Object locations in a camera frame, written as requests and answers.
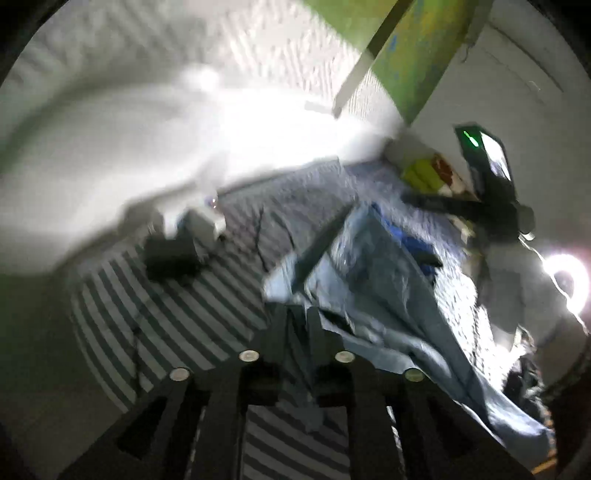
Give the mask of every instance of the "light blue blanket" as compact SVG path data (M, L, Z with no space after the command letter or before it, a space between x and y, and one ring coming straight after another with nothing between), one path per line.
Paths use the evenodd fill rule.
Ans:
M286 256L265 280L264 296L342 318L354 335L326 317L323 327L339 333L348 350L386 371L420 368L526 468L547 459L551 432L474 369L419 266L369 205L335 220L303 254Z

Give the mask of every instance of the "green led light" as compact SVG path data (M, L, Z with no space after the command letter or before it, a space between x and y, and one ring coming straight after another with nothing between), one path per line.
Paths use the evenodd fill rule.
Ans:
M478 145L478 142L476 141L476 139L471 136L468 132L466 132L464 130L464 135L466 135L468 137L468 139L470 139L470 141L472 142L472 145L474 145L475 147L480 147L480 145Z

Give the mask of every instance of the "screen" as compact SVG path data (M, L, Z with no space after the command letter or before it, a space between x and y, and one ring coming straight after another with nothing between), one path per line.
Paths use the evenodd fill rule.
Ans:
M511 180L509 175L509 167L503 153L503 148L500 143L492 139L488 135L481 133L482 143L488 155L489 162L491 164L491 170L497 177L503 177L507 180Z

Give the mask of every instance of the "screw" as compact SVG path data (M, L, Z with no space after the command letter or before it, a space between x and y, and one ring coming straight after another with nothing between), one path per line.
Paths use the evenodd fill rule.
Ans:
M189 378L189 370L186 368L175 368L173 371L170 372L170 380L174 380L175 382L184 382L186 379Z
M343 350L342 352L339 352L335 355L335 360L342 364L349 364L355 360L355 355L351 352L348 352L347 350Z
M243 362L256 362L259 360L259 357L259 352L256 350L244 350L243 352L240 352L240 355L238 355L238 358Z
M409 368L404 372L404 376L409 382L422 382L425 379L425 374L418 368Z

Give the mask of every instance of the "yellow object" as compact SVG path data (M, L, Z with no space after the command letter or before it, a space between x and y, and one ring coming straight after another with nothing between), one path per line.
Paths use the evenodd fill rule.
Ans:
M435 193L435 190L429 188L427 185L418 175L417 172L414 170L413 166L406 168L402 172L402 179L408 183L413 189L418 190L421 193Z
M413 165L413 170L417 173L419 178L425 182L432 192L439 192L445 182L439 177L435 168L431 165L430 158L418 160Z

